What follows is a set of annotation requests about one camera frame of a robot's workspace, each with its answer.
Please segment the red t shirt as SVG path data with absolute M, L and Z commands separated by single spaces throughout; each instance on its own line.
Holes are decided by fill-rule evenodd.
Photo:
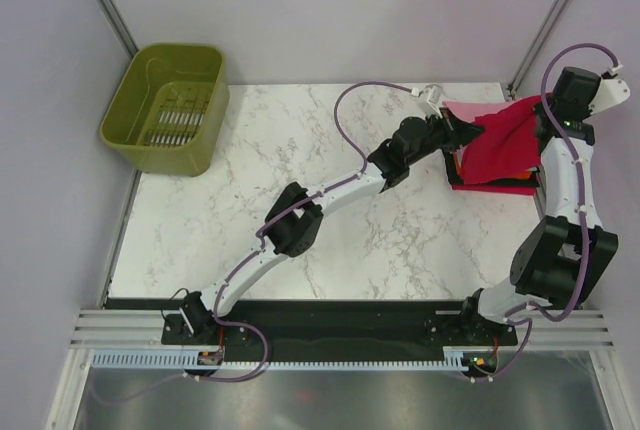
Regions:
M 486 129 L 496 128 L 497 135 L 481 143 L 475 138 L 468 144 L 462 158 L 461 173 L 466 184 L 480 184 L 534 169 L 541 164 L 539 143 L 535 136 L 534 107 L 539 96 L 530 96 L 511 103 L 499 114 L 480 117 Z

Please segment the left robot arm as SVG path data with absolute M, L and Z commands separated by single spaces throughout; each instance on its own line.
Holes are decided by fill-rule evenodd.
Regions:
M 450 112 L 408 117 L 365 158 L 361 169 L 315 187 L 288 184 L 256 231 L 257 242 L 248 255 L 214 284 L 184 297 L 179 311 L 185 332 L 198 343 L 211 342 L 219 332 L 218 318 L 269 270 L 309 250 L 325 217 L 397 186 L 409 176 L 411 165 L 437 151 L 454 152 L 483 132 L 482 126 Z

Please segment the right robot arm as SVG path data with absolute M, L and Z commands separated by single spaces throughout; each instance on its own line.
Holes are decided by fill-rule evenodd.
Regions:
M 591 179 L 595 131 L 587 120 L 629 96 L 616 67 L 601 75 L 566 67 L 546 103 L 536 105 L 545 213 L 516 251 L 508 277 L 478 290 L 476 309 L 458 318 L 465 341 L 483 342 L 494 322 L 505 324 L 524 310 L 562 321 L 589 296 L 619 239 L 604 229 L 596 210 Z

